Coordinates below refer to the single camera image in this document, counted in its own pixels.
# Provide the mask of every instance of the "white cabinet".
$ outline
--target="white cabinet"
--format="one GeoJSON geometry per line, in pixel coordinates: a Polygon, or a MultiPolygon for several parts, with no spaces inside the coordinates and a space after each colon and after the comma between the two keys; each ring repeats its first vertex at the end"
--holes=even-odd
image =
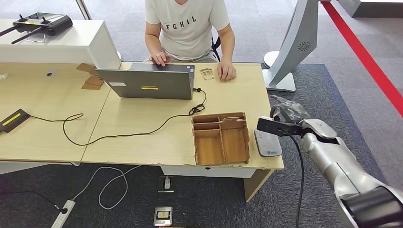
{"type": "MultiPolygon", "coordinates": [[[[15,19],[0,19],[0,31],[15,19]]],[[[103,20],[73,20],[73,27],[45,43],[26,39],[16,30],[0,37],[0,62],[18,63],[92,63],[99,69],[119,69],[121,61],[103,20]]]]}
{"type": "Polygon", "coordinates": [[[250,178],[256,169],[254,168],[233,168],[233,167],[200,167],[200,166],[179,166],[161,165],[165,175],[172,176],[196,176],[196,177],[235,177],[250,178]]]}

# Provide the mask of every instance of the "man's hand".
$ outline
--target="man's hand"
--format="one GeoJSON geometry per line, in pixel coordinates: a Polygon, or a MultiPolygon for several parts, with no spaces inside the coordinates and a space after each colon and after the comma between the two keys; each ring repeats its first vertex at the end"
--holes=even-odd
{"type": "Polygon", "coordinates": [[[218,64],[217,71],[220,81],[228,81],[237,76],[237,72],[230,61],[221,61],[218,64]]]}
{"type": "Polygon", "coordinates": [[[165,63],[169,63],[171,61],[171,56],[166,54],[165,52],[160,52],[155,55],[150,55],[148,59],[154,64],[158,64],[164,67],[165,63]]]}

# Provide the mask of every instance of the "white t-shirt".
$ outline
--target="white t-shirt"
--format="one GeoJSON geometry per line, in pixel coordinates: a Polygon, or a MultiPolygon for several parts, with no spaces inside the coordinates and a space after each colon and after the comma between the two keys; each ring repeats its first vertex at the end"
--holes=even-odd
{"type": "Polygon", "coordinates": [[[180,60],[202,57],[211,49],[211,28],[229,24],[224,0],[145,0],[145,20],[161,23],[161,45],[180,60]]]}

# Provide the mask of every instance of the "power strip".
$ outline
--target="power strip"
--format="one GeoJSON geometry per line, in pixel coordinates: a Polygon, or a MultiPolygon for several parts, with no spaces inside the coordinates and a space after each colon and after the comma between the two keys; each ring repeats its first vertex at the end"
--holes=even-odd
{"type": "Polygon", "coordinates": [[[62,214],[62,212],[59,213],[58,217],[56,218],[55,222],[52,225],[52,228],[62,228],[64,223],[67,220],[67,217],[70,215],[71,210],[73,209],[74,205],[76,202],[67,200],[63,208],[67,208],[67,212],[65,214],[62,214]]]}

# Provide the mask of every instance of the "dark carpet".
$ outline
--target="dark carpet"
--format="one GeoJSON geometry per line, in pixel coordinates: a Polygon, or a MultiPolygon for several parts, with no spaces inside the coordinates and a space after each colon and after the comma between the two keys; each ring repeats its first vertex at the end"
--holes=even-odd
{"type": "MultiPolygon", "coordinates": [[[[300,64],[294,71],[297,91],[275,92],[301,103],[313,118],[332,126],[357,156],[365,169],[385,181],[365,144],[343,99],[322,64],[300,64]]],[[[153,227],[154,208],[173,206],[173,225],[187,228],[282,228],[293,227],[300,186],[300,164],[296,148],[282,138],[285,169],[275,172],[250,203],[245,203],[243,181],[236,178],[173,177],[175,193],[157,193],[159,167],[140,167],[127,175],[129,190],[112,210],[98,205],[102,187],[116,171],[102,170],[76,205],[65,228],[148,228],[153,227]]],[[[300,227],[342,227],[336,217],[333,191],[304,153],[305,188],[300,227]]],[[[48,165],[0,176],[0,191],[36,190],[64,205],[86,185],[102,164],[80,167],[48,165]]],[[[112,165],[122,170],[132,166],[112,165]]],[[[124,193],[119,179],[108,187],[101,201],[112,206],[124,193]]],[[[0,228],[48,228],[58,212],[32,194],[0,195],[0,228]]]]}

